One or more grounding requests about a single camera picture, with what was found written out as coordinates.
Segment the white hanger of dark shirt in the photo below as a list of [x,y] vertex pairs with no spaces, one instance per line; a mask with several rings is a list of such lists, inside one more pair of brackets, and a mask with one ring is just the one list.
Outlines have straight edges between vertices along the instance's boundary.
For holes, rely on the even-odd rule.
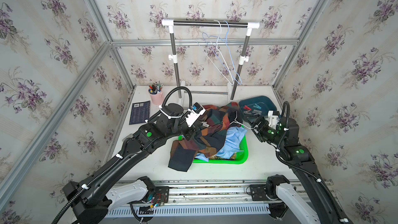
[[233,121],[231,121],[231,123],[236,123],[236,124],[240,125],[241,127],[246,128],[248,130],[252,130],[253,129],[251,126],[245,125],[243,123],[244,121],[240,120],[240,119],[241,119],[241,114],[239,112],[236,112],[235,118],[234,118]]

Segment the light blue shirt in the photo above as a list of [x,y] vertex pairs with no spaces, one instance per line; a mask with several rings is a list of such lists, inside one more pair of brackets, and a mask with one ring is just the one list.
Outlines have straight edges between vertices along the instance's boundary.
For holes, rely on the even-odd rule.
[[193,163],[244,164],[249,155],[246,133],[247,130],[242,127],[229,128],[224,146],[215,155],[206,158],[199,153]]

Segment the dark plaid shirt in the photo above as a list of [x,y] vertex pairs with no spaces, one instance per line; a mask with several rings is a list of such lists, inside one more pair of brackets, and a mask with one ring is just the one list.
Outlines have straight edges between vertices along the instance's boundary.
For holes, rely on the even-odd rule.
[[209,162],[216,156],[230,160],[241,153],[240,144],[247,133],[242,127],[239,105],[231,102],[225,106],[205,105],[199,117],[199,129],[190,138],[183,136],[172,144],[168,167],[187,172],[195,159]]

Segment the light blue wire hanger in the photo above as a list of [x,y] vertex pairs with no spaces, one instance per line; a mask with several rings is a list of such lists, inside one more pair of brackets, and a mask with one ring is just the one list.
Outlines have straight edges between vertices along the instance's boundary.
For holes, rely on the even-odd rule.
[[228,65],[229,65],[229,68],[231,70],[231,74],[232,74],[233,78],[235,79],[234,86],[240,86],[240,85],[242,85],[242,79],[235,71],[234,59],[232,57],[229,45],[228,45],[228,48],[227,48],[227,45],[224,43],[224,41],[220,40],[220,42],[219,42],[220,51],[223,53],[223,56],[225,57]]

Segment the white hanger of blue shirt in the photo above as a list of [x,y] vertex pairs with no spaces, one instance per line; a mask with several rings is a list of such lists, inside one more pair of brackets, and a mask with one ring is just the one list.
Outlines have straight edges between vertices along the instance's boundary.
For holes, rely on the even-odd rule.
[[220,21],[214,20],[219,26],[219,34],[217,36],[208,35],[206,32],[202,32],[201,40],[204,41],[205,45],[203,48],[203,53],[205,54],[208,61],[216,68],[216,70],[221,74],[221,76],[227,81],[230,86],[234,86],[235,79],[231,74],[231,70],[229,65],[223,56],[223,53],[220,51],[219,42],[224,41],[224,43],[228,44],[228,35],[230,26],[227,21],[224,21],[227,25],[227,33],[224,38],[221,37],[223,31],[223,27]]

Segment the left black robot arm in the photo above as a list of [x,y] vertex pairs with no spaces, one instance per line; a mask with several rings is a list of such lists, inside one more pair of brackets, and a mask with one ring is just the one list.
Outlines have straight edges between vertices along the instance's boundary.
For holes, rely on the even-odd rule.
[[[188,94],[189,108],[187,111],[178,104],[168,103],[168,99],[176,91],[183,90]],[[67,183],[63,192],[67,199],[65,206],[52,221],[57,224],[71,208],[78,224],[98,224],[108,214],[116,200],[107,194],[113,186],[134,166],[155,152],[165,143],[179,135],[188,137],[195,132],[193,121],[188,118],[192,114],[203,114],[204,109],[199,103],[193,103],[191,91],[184,86],[172,89],[159,106],[159,111],[152,115],[139,129],[128,135],[121,149],[106,164],[91,176],[80,182]]]

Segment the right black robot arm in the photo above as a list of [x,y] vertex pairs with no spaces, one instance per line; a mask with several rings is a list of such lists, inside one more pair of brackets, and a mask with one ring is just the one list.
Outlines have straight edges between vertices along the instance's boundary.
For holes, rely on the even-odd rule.
[[270,200],[281,200],[284,210],[289,209],[302,224],[350,224],[352,221],[338,204],[308,148],[299,141],[299,125],[290,116],[290,104],[283,103],[281,112],[269,111],[250,121],[256,138],[275,148],[279,162],[296,175],[304,187],[310,203],[298,195],[294,186],[283,175],[267,178],[265,195]]

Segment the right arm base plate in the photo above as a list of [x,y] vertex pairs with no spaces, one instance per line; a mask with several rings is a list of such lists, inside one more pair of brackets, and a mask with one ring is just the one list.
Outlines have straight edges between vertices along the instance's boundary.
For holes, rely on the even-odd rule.
[[253,201],[276,201],[279,197],[273,184],[257,184],[249,186],[249,195]]

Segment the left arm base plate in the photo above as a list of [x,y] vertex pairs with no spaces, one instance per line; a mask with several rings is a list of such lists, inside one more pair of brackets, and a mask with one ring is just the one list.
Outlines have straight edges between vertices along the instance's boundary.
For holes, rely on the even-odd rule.
[[170,196],[170,187],[162,186],[156,187],[155,189],[151,189],[148,191],[147,195],[144,196],[139,203],[144,203],[149,205],[150,208],[155,208],[159,206],[163,206],[168,203]]

